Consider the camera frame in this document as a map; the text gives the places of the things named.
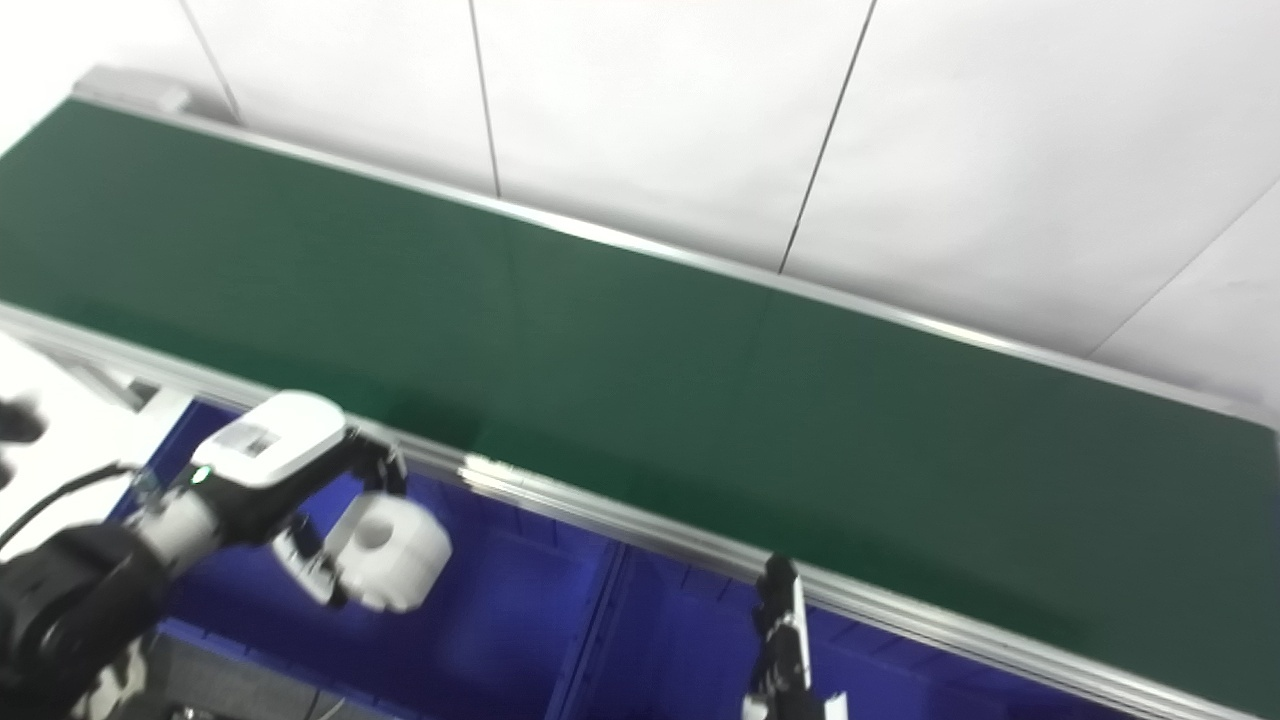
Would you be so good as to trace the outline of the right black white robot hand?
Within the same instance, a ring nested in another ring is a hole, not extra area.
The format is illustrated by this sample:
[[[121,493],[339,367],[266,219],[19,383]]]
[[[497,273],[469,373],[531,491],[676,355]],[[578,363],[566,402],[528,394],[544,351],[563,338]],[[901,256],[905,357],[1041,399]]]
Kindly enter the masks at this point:
[[[751,666],[742,719],[847,719],[844,692],[820,698],[813,689],[803,580],[792,559],[773,553],[755,582],[751,609],[759,652]]]

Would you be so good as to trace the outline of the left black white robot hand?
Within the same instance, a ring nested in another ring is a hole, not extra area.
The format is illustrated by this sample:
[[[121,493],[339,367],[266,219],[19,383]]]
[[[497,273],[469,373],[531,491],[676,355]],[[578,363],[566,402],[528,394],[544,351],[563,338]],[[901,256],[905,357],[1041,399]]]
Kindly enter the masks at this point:
[[[204,439],[127,525],[173,580],[224,548],[269,544],[312,600],[340,609],[349,593],[335,557],[300,509],[347,473],[366,489],[406,492],[394,441],[353,427],[329,398],[287,389]]]

